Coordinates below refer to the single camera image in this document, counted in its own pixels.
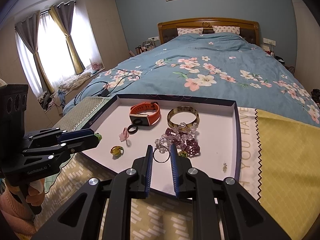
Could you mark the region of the left hand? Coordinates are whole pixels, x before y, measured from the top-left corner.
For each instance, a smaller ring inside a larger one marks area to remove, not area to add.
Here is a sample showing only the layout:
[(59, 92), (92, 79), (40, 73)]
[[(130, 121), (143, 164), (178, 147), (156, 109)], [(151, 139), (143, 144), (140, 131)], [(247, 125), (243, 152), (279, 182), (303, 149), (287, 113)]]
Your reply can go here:
[(41, 204), (44, 201), (44, 182), (45, 179), (32, 181), (25, 191), (25, 196), (18, 186), (12, 186), (7, 178), (4, 180), (6, 188), (11, 195), (25, 207), (25, 209), (33, 216), (38, 215), (42, 211)]

